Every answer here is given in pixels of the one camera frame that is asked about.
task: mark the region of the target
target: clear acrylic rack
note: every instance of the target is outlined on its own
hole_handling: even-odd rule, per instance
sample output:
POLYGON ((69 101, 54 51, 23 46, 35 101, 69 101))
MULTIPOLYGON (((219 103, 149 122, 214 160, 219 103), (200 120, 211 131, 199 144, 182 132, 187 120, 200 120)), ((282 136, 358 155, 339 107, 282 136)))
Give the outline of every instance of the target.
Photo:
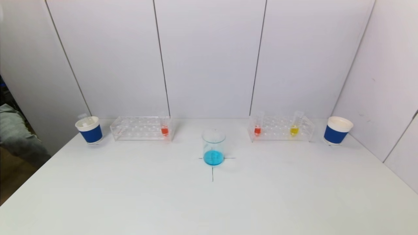
POLYGON ((118 117, 110 130, 118 140, 171 141, 174 134, 170 117, 118 117))
POLYGON ((315 125, 306 116, 303 116, 297 135, 292 136, 290 132, 292 121, 292 116, 250 116, 248 134, 252 142, 258 140, 311 141, 315 125), (257 131, 255 131, 256 122, 262 123, 259 134, 256 134, 257 131))

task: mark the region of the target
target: white wall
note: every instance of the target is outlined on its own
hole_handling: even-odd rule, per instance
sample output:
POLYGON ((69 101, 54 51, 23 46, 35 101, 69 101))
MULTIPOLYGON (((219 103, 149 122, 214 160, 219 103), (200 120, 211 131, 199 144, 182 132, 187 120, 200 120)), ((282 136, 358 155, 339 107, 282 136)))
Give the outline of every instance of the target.
POLYGON ((418 1, 378 0, 333 115, 381 161, 418 109, 418 1))
POLYGON ((0 0, 0 73, 50 154, 77 133, 89 113, 45 2, 0 0))
POLYGON ((168 115, 152 0, 47 3, 93 115, 168 115))
POLYGON ((374 0, 269 0, 252 111, 328 118, 374 0))
POLYGON ((155 0, 170 112, 250 113, 265 0, 155 0))
POLYGON ((405 131, 385 165, 418 193, 418 117, 405 131))

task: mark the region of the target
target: floor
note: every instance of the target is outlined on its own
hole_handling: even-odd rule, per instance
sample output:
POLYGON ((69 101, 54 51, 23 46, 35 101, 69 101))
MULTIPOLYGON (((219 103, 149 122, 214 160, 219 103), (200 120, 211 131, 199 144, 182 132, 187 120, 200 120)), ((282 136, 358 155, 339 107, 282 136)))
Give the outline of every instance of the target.
POLYGON ((26 182, 36 168, 0 147, 0 206, 26 182))

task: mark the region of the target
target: yellow liquid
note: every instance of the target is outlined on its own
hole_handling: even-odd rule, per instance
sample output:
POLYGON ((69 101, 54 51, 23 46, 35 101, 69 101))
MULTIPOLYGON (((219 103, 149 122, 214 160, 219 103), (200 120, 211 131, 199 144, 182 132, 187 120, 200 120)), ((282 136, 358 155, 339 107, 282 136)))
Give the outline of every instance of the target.
POLYGON ((298 134, 298 132, 299 132, 299 127, 298 126, 293 125, 292 127, 290 127, 290 134, 292 136, 296 136, 298 134))

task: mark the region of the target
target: paper cup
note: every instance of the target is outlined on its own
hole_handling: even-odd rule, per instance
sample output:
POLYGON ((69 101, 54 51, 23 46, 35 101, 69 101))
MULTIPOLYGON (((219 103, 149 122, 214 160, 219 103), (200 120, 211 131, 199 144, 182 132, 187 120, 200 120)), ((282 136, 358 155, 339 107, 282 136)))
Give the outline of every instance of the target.
POLYGON ((86 118, 83 118, 76 122, 76 127, 83 135, 87 143, 96 143, 102 139, 102 130, 100 129, 98 117, 87 117, 90 122, 86 122, 86 118))
POLYGON ((328 118, 324 139, 328 144, 338 145, 353 128, 353 123, 342 117, 328 118))

